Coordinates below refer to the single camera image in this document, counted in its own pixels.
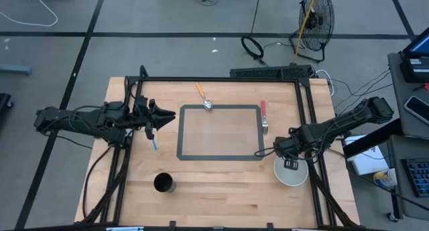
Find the black clamp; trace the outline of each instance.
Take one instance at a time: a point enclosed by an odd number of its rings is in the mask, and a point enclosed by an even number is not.
[[[267,223],[267,231],[274,231],[273,223]]]
[[[168,231],[176,231],[176,221],[170,221]]]
[[[143,77],[149,77],[149,74],[147,74],[145,66],[140,66],[140,81],[143,81]]]

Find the keyboard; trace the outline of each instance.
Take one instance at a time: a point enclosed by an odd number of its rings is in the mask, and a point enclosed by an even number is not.
[[[429,197],[429,158],[402,159],[416,197]]]
[[[262,68],[241,68],[231,69],[229,72],[230,77],[237,78],[277,78],[295,79],[295,78],[309,78],[313,75],[311,65],[290,65],[278,67],[262,67]]]

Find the blue marker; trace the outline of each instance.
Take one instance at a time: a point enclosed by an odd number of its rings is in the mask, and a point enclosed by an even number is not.
[[[154,145],[155,151],[158,151],[158,148],[156,147],[156,144],[155,144],[155,139],[152,140],[152,145]]]

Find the red-handled utensil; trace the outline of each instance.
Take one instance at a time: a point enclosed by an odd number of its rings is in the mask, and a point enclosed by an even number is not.
[[[262,108],[262,133],[264,135],[266,135],[268,133],[268,122],[267,122],[267,119],[265,117],[266,110],[265,110],[265,101],[264,100],[261,101],[261,108]]]

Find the monitor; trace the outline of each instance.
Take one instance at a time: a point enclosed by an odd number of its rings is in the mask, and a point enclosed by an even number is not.
[[[429,28],[413,40],[403,53],[408,58],[429,57]]]

